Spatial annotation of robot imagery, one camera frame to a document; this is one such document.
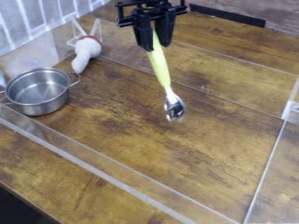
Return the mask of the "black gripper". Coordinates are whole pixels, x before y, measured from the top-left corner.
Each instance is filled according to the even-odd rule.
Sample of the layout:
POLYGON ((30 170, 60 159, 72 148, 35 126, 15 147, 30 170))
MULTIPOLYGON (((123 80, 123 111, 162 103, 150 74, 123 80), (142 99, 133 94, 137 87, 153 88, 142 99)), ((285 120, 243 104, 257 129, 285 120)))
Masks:
POLYGON ((174 5, 170 0, 123 0, 115 3, 115 7, 118 26, 134 26, 135 40, 145 50, 154 50, 153 21, 162 46, 171 44, 177 16, 187 13, 185 0, 181 0, 179 5, 174 5))

